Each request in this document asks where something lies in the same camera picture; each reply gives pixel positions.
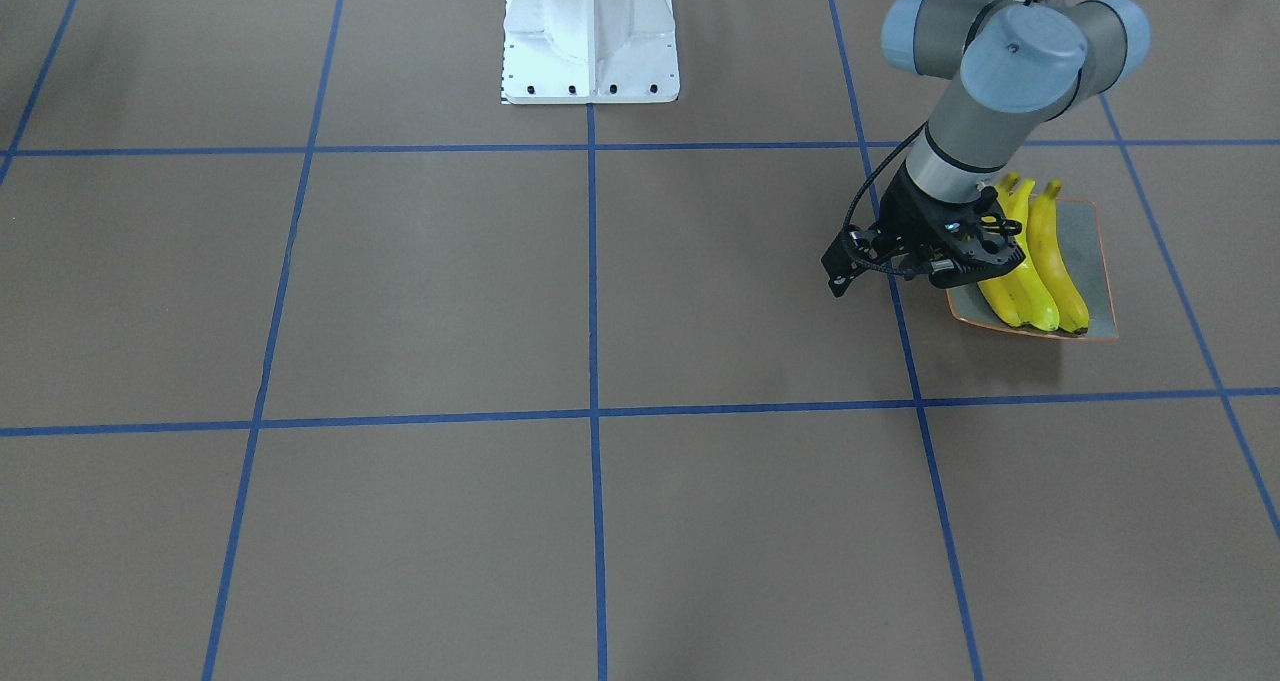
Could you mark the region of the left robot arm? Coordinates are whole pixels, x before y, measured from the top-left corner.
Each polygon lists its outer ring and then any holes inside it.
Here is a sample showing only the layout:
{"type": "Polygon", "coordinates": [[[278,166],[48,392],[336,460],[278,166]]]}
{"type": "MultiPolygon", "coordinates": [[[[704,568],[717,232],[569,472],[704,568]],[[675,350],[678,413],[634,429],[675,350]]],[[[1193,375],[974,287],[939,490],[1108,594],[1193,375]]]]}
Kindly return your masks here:
{"type": "Polygon", "coordinates": [[[1132,0],[896,0],[886,61],[946,79],[869,227],[845,219],[822,256],[841,297],[863,274],[928,276],[940,289],[1005,276],[1027,253],[991,188],[1029,134],[1132,76],[1153,44],[1132,0]]]}

